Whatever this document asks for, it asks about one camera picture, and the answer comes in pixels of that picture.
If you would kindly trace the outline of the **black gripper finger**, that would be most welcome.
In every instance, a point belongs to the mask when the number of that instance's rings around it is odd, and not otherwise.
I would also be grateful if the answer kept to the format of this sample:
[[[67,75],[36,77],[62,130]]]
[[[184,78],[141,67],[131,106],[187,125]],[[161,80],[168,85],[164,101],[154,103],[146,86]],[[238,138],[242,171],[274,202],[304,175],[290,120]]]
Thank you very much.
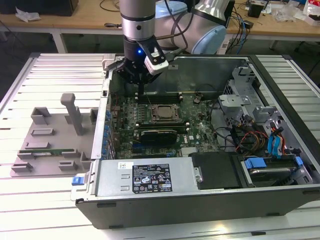
[[[123,59],[116,72],[129,84],[136,85],[138,93],[142,93],[142,68],[136,61]]]
[[[156,80],[161,74],[151,75],[151,74],[143,74],[141,76],[141,93],[145,92],[145,85],[152,83]]]

